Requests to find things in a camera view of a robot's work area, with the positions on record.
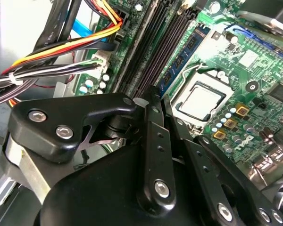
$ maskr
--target white label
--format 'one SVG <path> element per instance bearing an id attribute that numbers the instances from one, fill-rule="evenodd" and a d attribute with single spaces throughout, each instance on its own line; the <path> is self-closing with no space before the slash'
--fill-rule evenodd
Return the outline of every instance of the white label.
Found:
<path id="1" fill-rule="evenodd" d="M 248 49 L 244 56 L 239 60 L 239 63 L 245 67 L 250 67 L 252 63 L 258 58 L 258 54 Z"/>
<path id="2" fill-rule="evenodd" d="M 242 141 L 241 144 L 239 144 L 238 146 L 235 147 L 235 150 L 240 151 L 242 148 L 244 148 L 251 140 L 253 140 L 254 137 L 251 135 L 248 135 L 245 140 Z"/>

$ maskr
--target wire bundle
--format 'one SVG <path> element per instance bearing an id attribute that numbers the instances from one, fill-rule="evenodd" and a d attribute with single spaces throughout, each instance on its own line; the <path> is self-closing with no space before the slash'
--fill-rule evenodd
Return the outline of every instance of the wire bundle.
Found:
<path id="1" fill-rule="evenodd" d="M 122 19 L 106 0 L 85 1 L 90 1 L 88 5 L 92 6 L 92 10 L 95 10 L 103 17 L 107 17 L 111 23 L 104 30 L 87 37 L 67 40 L 81 0 L 72 0 L 71 3 L 70 0 L 55 0 L 44 31 L 36 42 L 34 52 L 17 60 L 10 68 L 2 72 L 0 76 L 0 104 L 24 92 L 40 78 L 81 73 L 97 66 L 99 62 L 52 65 L 57 57 L 64 54 L 80 49 L 92 48 L 91 46 L 96 45 L 98 49 L 101 49 L 105 44 L 100 40 L 116 33 L 120 29 Z M 54 35 L 50 35 L 49 30 L 54 31 Z M 16 84 L 15 81 L 19 81 L 19 79 L 22 81 L 21 84 Z"/>

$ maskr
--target capacitor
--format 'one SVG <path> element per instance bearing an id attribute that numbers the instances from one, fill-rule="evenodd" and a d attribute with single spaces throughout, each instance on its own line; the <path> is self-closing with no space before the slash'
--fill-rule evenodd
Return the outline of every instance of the capacitor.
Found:
<path id="1" fill-rule="evenodd" d="M 103 81 L 101 81 L 101 82 L 99 83 L 99 87 L 100 87 L 101 89 L 104 89 L 104 88 L 106 88 L 106 84 L 105 84 Z"/>
<path id="2" fill-rule="evenodd" d="M 79 91 L 81 92 L 81 93 L 88 93 L 88 88 L 86 87 L 86 86 L 81 86 L 80 88 L 79 88 Z"/>
<path id="3" fill-rule="evenodd" d="M 212 131 L 213 133 L 216 133 L 216 132 L 218 131 L 218 128 L 217 128 L 217 127 L 213 127 L 213 128 L 211 128 L 211 131 Z"/>
<path id="4" fill-rule="evenodd" d="M 221 8 L 221 5 L 218 1 L 212 2 L 209 6 L 209 10 L 211 11 L 212 14 L 219 12 L 220 8 Z"/>
<path id="5" fill-rule="evenodd" d="M 251 124 L 245 124 L 243 126 L 243 128 L 245 129 L 245 131 L 247 133 L 254 133 L 255 132 L 255 128 Z"/>
<path id="6" fill-rule="evenodd" d="M 266 136 L 268 138 L 273 138 L 274 137 L 274 133 L 267 126 L 263 128 L 263 132 L 266 134 Z"/>
<path id="7" fill-rule="evenodd" d="M 225 144 L 222 147 L 225 150 L 225 152 L 227 152 L 227 153 L 232 153 L 233 152 L 233 149 L 232 149 L 232 147 L 229 144 Z"/>
<path id="8" fill-rule="evenodd" d="M 98 90 L 96 91 L 96 94 L 103 94 L 103 91 L 100 90 L 100 89 L 98 89 Z"/>
<path id="9" fill-rule="evenodd" d="M 238 42 L 238 37 L 230 32 L 226 33 L 225 39 L 228 40 L 231 44 L 236 44 Z"/>
<path id="10" fill-rule="evenodd" d="M 242 139 L 240 138 L 239 135 L 234 135 L 234 136 L 232 136 L 232 139 L 233 139 L 233 141 L 234 141 L 236 144 L 241 144 L 241 143 L 242 143 Z"/>
<path id="11" fill-rule="evenodd" d="M 259 132 L 259 136 L 264 140 L 264 142 L 268 142 L 269 138 L 266 136 L 266 134 L 263 131 Z"/>
<path id="12" fill-rule="evenodd" d="M 237 111 L 236 107 L 234 105 L 228 105 L 227 109 L 231 112 L 231 113 L 235 113 Z"/>
<path id="13" fill-rule="evenodd" d="M 227 121 L 227 119 L 226 119 L 225 117 L 222 116 L 222 117 L 220 118 L 220 122 L 221 122 L 221 123 L 225 123 L 226 121 Z"/>
<path id="14" fill-rule="evenodd" d="M 104 74 L 102 79 L 103 79 L 103 81 L 109 81 L 110 76 L 108 74 Z"/>
<path id="15" fill-rule="evenodd" d="M 272 145 L 273 143 L 274 142 L 271 139 L 268 139 L 268 142 L 267 142 L 268 145 Z"/>
<path id="16" fill-rule="evenodd" d="M 217 124 L 216 124 L 216 127 L 217 127 L 217 128 L 221 128 L 221 127 L 222 127 L 222 123 L 220 123 L 220 122 L 217 123 Z"/>
<path id="17" fill-rule="evenodd" d="M 91 87 L 93 86 L 93 81 L 90 80 L 90 79 L 87 79 L 87 80 L 85 81 L 85 85 L 86 85 L 88 88 L 91 88 Z"/>
<path id="18" fill-rule="evenodd" d="M 225 114 L 225 117 L 226 117 L 227 119 L 231 118 L 231 116 L 232 116 L 231 113 L 226 113 L 226 114 Z"/>

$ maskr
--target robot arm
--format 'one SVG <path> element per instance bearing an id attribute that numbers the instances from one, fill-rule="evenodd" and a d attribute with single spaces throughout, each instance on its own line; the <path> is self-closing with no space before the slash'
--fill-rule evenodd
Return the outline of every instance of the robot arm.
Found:
<path id="1" fill-rule="evenodd" d="M 283 226 L 281 212 L 212 140 L 193 139 L 154 87 L 134 101 L 114 93 L 22 102 L 8 132 L 4 156 L 42 203 L 41 226 Z M 74 172 L 76 151 L 116 138 L 126 145 Z"/>

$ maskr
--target silver bolt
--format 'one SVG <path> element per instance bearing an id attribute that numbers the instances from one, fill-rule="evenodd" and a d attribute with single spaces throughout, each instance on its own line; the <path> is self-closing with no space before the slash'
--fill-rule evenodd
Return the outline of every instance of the silver bolt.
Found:
<path id="1" fill-rule="evenodd" d="M 183 125 L 183 121 L 181 119 L 176 120 L 179 125 Z"/>
<path id="2" fill-rule="evenodd" d="M 206 137 L 203 138 L 203 141 L 204 143 L 209 144 L 209 140 Z"/>
<path id="3" fill-rule="evenodd" d="M 73 131 L 68 126 L 59 126 L 56 129 L 56 134 L 65 140 L 72 138 L 74 135 Z"/>
<path id="4" fill-rule="evenodd" d="M 272 210 L 272 214 L 273 214 L 273 217 L 274 217 L 280 224 L 283 223 L 282 218 L 279 216 L 279 214 L 278 214 L 276 211 Z"/>
<path id="5" fill-rule="evenodd" d="M 162 198 L 167 198 L 170 195 L 168 186 L 161 180 L 155 182 L 154 188 L 157 194 Z"/>
<path id="6" fill-rule="evenodd" d="M 159 113 L 159 110 L 156 107 L 152 106 L 152 109 L 154 112 Z"/>
<path id="7" fill-rule="evenodd" d="M 267 213 L 265 213 L 265 211 L 263 209 L 259 209 L 260 215 L 261 217 L 266 221 L 266 222 L 270 222 L 270 218 L 267 215 Z"/>
<path id="8" fill-rule="evenodd" d="M 31 111 L 28 114 L 28 117 L 31 121 L 34 121 L 34 122 L 43 122 L 47 118 L 46 114 L 44 114 L 43 112 L 40 112 L 40 111 Z"/>
<path id="9" fill-rule="evenodd" d="M 123 101 L 128 105 L 132 105 L 132 101 L 129 98 L 124 97 Z"/>
<path id="10" fill-rule="evenodd" d="M 231 212 L 222 203 L 218 204 L 218 211 L 224 219 L 226 219 L 227 221 L 232 221 L 233 217 L 231 215 Z"/>

